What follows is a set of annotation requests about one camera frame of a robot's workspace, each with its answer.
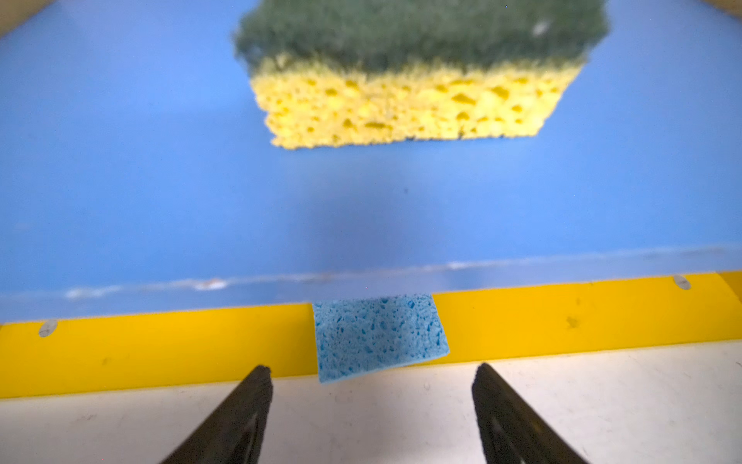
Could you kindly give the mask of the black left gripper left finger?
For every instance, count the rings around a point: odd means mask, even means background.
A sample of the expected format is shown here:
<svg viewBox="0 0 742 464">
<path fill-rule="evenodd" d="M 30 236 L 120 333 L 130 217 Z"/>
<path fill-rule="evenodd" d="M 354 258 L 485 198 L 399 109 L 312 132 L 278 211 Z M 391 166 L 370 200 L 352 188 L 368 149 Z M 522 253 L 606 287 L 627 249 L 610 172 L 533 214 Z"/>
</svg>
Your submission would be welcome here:
<svg viewBox="0 0 742 464">
<path fill-rule="evenodd" d="M 162 463 L 256 463 L 273 393 L 271 370 L 258 365 Z"/>
</svg>

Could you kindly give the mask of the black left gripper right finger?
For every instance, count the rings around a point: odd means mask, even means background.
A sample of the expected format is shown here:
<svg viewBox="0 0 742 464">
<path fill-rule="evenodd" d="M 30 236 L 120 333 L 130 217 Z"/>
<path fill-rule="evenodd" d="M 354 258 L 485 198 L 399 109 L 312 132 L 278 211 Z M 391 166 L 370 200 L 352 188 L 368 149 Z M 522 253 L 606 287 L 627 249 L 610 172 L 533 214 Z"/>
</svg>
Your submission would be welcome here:
<svg viewBox="0 0 742 464">
<path fill-rule="evenodd" d="M 488 363 L 471 393 L 488 464 L 587 464 Z"/>
</svg>

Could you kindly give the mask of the green yellow scouring sponge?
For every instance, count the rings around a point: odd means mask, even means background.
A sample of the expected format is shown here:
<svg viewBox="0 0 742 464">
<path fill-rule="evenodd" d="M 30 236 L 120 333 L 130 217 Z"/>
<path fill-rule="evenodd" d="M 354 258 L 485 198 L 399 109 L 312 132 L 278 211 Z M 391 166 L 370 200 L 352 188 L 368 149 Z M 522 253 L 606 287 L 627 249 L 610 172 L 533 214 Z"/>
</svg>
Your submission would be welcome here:
<svg viewBox="0 0 742 464">
<path fill-rule="evenodd" d="M 609 34 L 602 1 L 262 1 L 233 41 L 274 145 L 534 136 Z"/>
</svg>

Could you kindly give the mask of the light blue sponge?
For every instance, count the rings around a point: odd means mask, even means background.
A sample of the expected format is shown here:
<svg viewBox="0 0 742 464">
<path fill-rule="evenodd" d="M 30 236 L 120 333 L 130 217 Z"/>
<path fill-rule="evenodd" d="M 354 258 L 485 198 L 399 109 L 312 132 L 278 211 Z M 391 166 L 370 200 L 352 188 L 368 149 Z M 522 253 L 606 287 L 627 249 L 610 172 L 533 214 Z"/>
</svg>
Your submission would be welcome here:
<svg viewBox="0 0 742 464">
<path fill-rule="evenodd" d="M 312 305 L 322 384 L 446 357 L 446 333 L 433 297 L 411 294 Z"/>
</svg>

